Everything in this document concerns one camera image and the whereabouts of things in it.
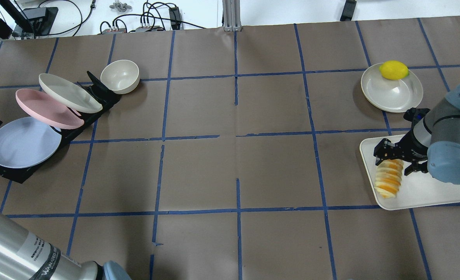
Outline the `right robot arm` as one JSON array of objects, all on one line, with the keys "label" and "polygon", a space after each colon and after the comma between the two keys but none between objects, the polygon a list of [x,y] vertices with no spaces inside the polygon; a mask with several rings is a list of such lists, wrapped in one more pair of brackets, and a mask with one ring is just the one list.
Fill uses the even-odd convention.
[{"label": "right robot arm", "polygon": [[410,163],[404,174],[430,173],[438,181],[460,185],[460,84],[433,109],[410,108],[411,129],[399,142],[384,138],[374,148],[376,166],[385,160]]}]

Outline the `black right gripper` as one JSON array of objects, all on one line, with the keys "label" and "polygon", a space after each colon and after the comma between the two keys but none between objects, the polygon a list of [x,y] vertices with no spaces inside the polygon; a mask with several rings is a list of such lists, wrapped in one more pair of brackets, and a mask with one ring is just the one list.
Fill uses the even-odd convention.
[{"label": "black right gripper", "polygon": [[374,148],[375,165],[379,166],[386,160],[402,159],[410,162],[410,165],[404,169],[403,174],[405,176],[414,172],[428,173],[426,159],[431,143],[431,129],[426,123],[425,116],[429,112],[429,108],[406,110],[403,119],[411,122],[411,130],[397,143],[383,138]]}]

